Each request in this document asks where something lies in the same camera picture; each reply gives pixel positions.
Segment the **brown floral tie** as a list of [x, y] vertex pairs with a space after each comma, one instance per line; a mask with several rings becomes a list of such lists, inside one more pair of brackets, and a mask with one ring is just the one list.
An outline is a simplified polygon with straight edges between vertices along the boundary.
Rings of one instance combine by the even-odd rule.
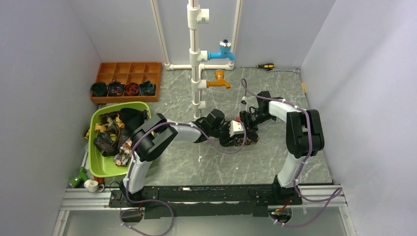
[[244, 145], [249, 146], [249, 145], [257, 144], [259, 138], [260, 137], [256, 132], [247, 133]]

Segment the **orange wooden compartment tray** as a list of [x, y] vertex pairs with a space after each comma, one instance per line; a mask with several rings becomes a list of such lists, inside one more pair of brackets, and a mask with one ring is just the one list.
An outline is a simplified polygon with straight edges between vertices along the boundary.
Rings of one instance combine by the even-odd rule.
[[124, 102], [157, 102], [162, 78], [162, 63], [156, 61], [141, 62], [103, 62], [100, 65], [95, 82], [105, 82], [107, 85], [112, 81], [120, 81], [124, 85], [135, 82], [141, 84], [149, 80], [156, 84], [154, 96], [119, 96], [119, 97], [96, 97], [90, 91], [90, 99], [95, 104], [124, 103]]

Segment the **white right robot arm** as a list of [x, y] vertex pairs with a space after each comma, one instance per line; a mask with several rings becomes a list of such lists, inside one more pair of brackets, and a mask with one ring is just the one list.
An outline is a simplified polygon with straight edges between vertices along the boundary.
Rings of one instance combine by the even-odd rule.
[[281, 171], [274, 177], [271, 198], [283, 204], [298, 193], [299, 176], [307, 160], [324, 148], [325, 140], [320, 114], [306, 110], [282, 97], [271, 97], [268, 91], [256, 95], [258, 106], [240, 111], [239, 118], [247, 131], [257, 131], [258, 125], [280, 119], [286, 123], [288, 155]]

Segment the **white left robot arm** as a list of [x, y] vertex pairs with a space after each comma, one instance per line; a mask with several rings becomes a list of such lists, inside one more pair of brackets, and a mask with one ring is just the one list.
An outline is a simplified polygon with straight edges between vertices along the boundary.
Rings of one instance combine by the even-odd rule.
[[198, 144], [217, 138], [224, 147], [234, 143], [241, 148], [249, 135], [241, 120], [226, 121], [224, 113], [218, 109], [189, 123], [169, 120], [158, 113], [142, 123], [131, 119], [126, 127], [131, 135], [132, 157], [120, 190], [122, 200], [130, 207], [142, 199], [150, 165], [173, 141]]

